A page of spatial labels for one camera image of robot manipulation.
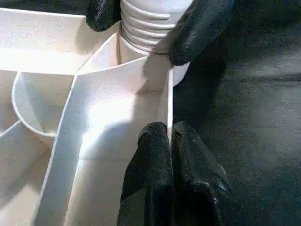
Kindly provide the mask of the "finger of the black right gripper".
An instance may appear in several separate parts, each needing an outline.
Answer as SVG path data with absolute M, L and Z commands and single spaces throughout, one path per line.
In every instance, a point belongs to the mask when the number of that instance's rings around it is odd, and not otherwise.
M 87 25 L 95 32 L 106 31 L 121 20 L 120 0 L 89 0 Z
M 169 59 L 180 66 L 193 61 L 232 20 L 234 0 L 197 0 L 178 35 L 172 41 Z

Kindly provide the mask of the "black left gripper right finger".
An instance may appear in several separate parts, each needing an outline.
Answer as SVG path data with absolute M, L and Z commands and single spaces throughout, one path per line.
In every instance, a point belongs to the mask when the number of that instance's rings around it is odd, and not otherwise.
M 187 122 L 172 133 L 174 219 L 177 226 L 222 226 L 222 202 L 231 194 L 223 167 Z

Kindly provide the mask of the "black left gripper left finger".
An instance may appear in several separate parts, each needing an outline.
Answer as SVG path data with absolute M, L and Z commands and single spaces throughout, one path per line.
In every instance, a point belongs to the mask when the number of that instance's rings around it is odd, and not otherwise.
M 169 226 L 174 176 L 169 139 L 162 122 L 146 125 L 128 164 L 119 208 L 121 226 Z

